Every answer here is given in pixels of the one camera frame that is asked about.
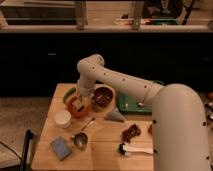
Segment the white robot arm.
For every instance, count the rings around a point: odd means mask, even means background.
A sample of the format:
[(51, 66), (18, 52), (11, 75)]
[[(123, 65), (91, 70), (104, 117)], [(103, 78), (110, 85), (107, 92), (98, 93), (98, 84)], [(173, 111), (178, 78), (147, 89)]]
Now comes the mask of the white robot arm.
[(99, 54), (77, 63), (78, 91), (89, 95), (100, 81), (152, 109), (154, 171), (211, 171), (207, 119), (199, 95), (184, 84), (162, 86), (104, 64)]

